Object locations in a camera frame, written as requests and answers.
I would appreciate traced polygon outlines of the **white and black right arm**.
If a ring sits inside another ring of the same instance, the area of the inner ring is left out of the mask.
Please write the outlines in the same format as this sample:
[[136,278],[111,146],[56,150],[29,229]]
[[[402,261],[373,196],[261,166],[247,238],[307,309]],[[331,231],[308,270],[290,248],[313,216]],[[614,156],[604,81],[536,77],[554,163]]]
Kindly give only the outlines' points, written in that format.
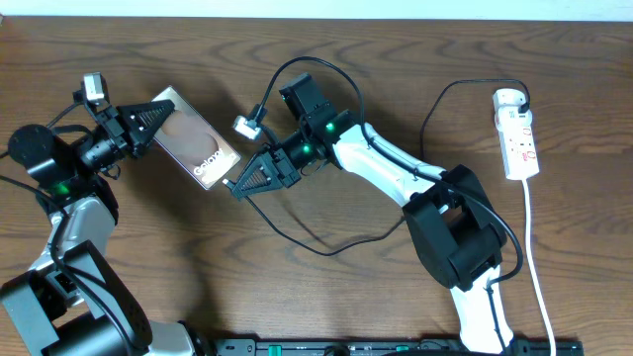
[[401,207],[418,259],[452,296],[460,340],[471,352],[508,351],[513,333],[498,294],[501,250],[516,236],[495,212],[479,179],[464,165],[451,170],[420,161],[383,139],[354,113],[337,111],[303,73],[280,94],[299,127],[266,143],[237,180],[237,199],[290,188],[321,161],[362,177]]

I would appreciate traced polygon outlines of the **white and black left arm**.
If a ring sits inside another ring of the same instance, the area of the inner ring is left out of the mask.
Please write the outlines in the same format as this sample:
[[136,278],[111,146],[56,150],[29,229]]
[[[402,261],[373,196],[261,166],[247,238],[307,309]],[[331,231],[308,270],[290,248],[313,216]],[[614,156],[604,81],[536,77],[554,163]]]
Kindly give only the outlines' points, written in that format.
[[144,154],[173,102],[80,103],[94,130],[27,125],[9,139],[9,155],[39,184],[51,234],[29,270],[2,285],[3,307],[33,355],[214,354],[184,322],[150,321],[105,258],[119,218],[109,171]]

